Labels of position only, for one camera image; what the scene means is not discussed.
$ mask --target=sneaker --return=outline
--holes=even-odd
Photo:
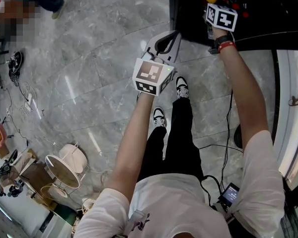
[[[188,89],[188,83],[184,79],[184,77],[177,77],[175,80],[175,84],[177,87],[177,94],[178,94],[178,99],[180,98],[188,98],[189,99],[189,89]]]
[[[61,5],[61,7],[59,8],[59,10],[56,11],[56,12],[53,12],[53,14],[52,14],[52,19],[57,19],[57,18],[60,17],[61,12],[62,12],[62,9],[63,9],[63,7],[64,7],[64,4],[65,4],[65,1],[63,0],[63,3],[62,3],[62,5]]]
[[[165,127],[165,119],[164,119],[164,112],[162,108],[155,108],[153,111],[153,121],[154,126],[157,127]]]

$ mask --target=black table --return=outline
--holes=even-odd
[[[170,28],[186,40],[212,46],[203,20],[204,0],[169,0]],[[298,2],[249,0],[249,17],[239,11],[234,31],[238,50],[298,50]]]

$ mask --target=white t-shirt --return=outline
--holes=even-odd
[[[243,180],[229,212],[254,236],[271,238],[284,215],[282,177],[271,135],[261,131],[248,142],[243,156]],[[145,216],[128,238],[172,238],[190,233],[194,238],[230,237],[223,215],[205,203],[196,177],[162,174],[138,182],[131,204],[120,192],[106,188],[84,215],[75,238],[112,238],[122,235],[136,210]]]

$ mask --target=red wristband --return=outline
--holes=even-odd
[[[222,43],[222,44],[219,45],[219,53],[221,52],[222,49],[224,49],[224,48],[226,48],[228,46],[234,46],[237,49],[237,47],[236,47],[236,45],[235,45],[234,42],[224,42],[224,43]]]

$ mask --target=black and white sneaker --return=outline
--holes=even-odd
[[[157,127],[165,127],[165,119],[164,119],[164,112],[162,108],[155,108],[153,111],[153,121],[154,126]]]
[[[177,94],[178,94],[178,99],[180,98],[188,98],[189,99],[189,89],[188,89],[188,83],[184,79],[184,77],[177,77],[175,80],[175,84],[177,87]]]

